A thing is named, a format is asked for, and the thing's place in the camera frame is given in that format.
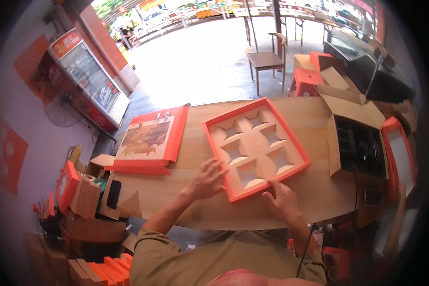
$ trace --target wall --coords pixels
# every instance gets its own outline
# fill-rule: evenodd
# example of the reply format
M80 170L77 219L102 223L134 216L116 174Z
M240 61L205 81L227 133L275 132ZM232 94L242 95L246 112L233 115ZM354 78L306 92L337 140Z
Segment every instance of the wall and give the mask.
M80 160L86 163L94 148L93 140L97 140L95 131L83 121L69 128L53 125L41 100L13 67L16 58L35 39L43 34L51 41L56 36L54 27L41 21L50 6L50 0L34 0L11 30L0 53L0 116L28 143L16 195L0 185L0 263L16 285L36 285L24 243L25 233L39 229L32 203L55 189L70 146L84 147Z
M116 43L111 39L108 31L103 27L102 21L98 18L94 8L91 5L88 5L80 14L90 29L92 36L95 37L102 47L105 54L111 59L118 71L120 71L124 80L134 89L139 83L139 79L133 69L129 66L124 56L120 53L119 49L116 47Z

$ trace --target stack of orange boxes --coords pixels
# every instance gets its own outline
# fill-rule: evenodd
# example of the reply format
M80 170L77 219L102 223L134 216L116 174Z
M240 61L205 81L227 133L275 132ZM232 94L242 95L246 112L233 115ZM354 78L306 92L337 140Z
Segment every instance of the stack of orange boxes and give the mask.
M69 260L70 277L75 286L129 286L131 262L132 256L126 253L121 258L106 256L103 263Z

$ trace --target awning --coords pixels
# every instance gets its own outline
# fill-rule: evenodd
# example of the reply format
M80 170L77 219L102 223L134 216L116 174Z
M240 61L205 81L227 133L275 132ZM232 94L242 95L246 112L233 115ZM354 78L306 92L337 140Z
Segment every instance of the awning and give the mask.
M141 10L146 11L149 8L152 8L156 5L162 4L164 2L165 2L165 0L146 0L143 3L140 3L138 6L140 7Z

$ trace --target electric cable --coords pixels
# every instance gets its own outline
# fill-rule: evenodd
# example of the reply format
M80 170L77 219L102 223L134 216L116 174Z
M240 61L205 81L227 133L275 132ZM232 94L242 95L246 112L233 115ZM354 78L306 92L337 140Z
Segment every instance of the electric cable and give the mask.
M356 229L356 209L357 209L357 181L356 181L356 172L355 172L356 166L355 163L353 161L353 176L354 176L354 180L355 180L355 196L356 196L356 200L355 200L355 210L354 210L354 219L353 219L353 227Z
M308 245L310 244L310 240L311 240L312 235L313 235L313 231L314 231L313 226L314 226L314 224L312 224L312 226L311 226L310 235L308 236L308 240L307 240L307 242L306 242L306 246L305 246L305 249L304 249L304 251L303 251L302 258L301 258L301 261L300 261L300 263L299 263L299 267L298 267L298 269L297 269L296 278L298 278L298 277L299 277L300 269L301 269L302 264L303 264L303 258L305 257L306 250L308 249Z

